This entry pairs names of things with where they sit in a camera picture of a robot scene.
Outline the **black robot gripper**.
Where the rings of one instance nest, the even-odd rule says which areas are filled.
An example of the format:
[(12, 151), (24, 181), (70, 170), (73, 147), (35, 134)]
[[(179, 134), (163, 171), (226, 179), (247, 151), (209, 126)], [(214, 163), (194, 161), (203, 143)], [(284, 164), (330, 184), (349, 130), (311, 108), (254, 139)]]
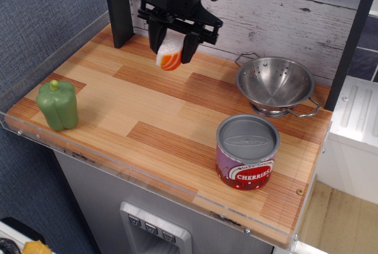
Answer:
[(201, 0), (141, 0), (138, 17), (148, 24), (149, 45), (157, 53), (167, 29), (185, 35), (181, 62), (191, 61), (199, 43), (215, 44), (223, 22)]

